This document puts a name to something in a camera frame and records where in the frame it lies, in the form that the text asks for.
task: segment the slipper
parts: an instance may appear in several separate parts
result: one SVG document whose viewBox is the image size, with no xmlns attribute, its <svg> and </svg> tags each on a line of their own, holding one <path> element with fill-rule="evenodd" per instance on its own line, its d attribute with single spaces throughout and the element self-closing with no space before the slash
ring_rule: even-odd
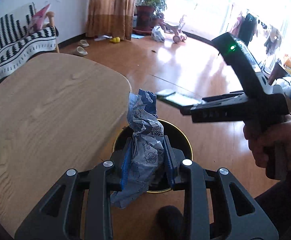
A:
<svg viewBox="0 0 291 240">
<path fill-rule="evenodd" d="M 72 53 L 73 55 L 76 56 L 85 56 L 87 55 L 87 52 L 85 51 L 84 48 L 82 48 L 81 46 L 78 46 Z"/>
<path fill-rule="evenodd" d="M 84 47 L 84 48 L 89 47 L 89 43 L 87 43 L 86 40 L 80 40 L 78 42 L 78 45 L 81 46 L 81 47 Z"/>
</svg>

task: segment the yellow rubber duck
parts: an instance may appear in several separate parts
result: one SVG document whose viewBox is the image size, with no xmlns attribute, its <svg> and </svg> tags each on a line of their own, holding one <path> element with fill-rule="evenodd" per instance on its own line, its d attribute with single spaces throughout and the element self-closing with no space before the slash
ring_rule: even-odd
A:
<svg viewBox="0 0 291 240">
<path fill-rule="evenodd" d="M 110 42 L 112 42 L 112 43 L 119 43 L 119 42 L 120 42 L 120 37 L 112 38 L 112 39 L 110 40 Z"/>
</svg>

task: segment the wooden table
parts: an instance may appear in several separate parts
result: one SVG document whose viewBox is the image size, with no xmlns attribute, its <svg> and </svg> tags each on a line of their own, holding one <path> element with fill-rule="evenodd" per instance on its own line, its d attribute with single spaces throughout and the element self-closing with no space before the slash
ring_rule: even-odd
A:
<svg viewBox="0 0 291 240">
<path fill-rule="evenodd" d="M 57 53 L 33 58 L 0 84 L 0 223 L 11 236 L 64 172 L 100 162 L 130 89 L 110 68 Z"/>
</svg>

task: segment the pink pillow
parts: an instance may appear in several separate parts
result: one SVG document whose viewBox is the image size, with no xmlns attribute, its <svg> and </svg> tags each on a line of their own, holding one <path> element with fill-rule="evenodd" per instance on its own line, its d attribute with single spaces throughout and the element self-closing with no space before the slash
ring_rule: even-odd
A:
<svg viewBox="0 0 291 240">
<path fill-rule="evenodd" d="M 39 10 L 35 15 L 32 16 L 31 22 L 28 26 L 29 34 L 36 33 L 43 28 L 44 20 L 47 17 L 47 11 L 50 8 L 50 4 Z"/>
</svg>

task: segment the human hand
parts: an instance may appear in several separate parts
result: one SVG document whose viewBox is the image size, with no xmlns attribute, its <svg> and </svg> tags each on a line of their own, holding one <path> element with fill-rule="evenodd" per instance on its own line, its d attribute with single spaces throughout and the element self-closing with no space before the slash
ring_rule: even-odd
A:
<svg viewBox="0 0 291 240">
<path fill-rule="evenodd" d="M 244 126 L 244 137 L 248 140 L 249 149 L 258 167 L 265 168 L 269 160 L 269 156 L 263 150 L 264 147 L 271 147 L 275 142 L 281 142 L 287 154 L 287 168 L 291 171 L 291 116 L 286 115 L 284 119 L 285 122 L 272 125 L 259 136 L 251 127 Z"/>
</svg>

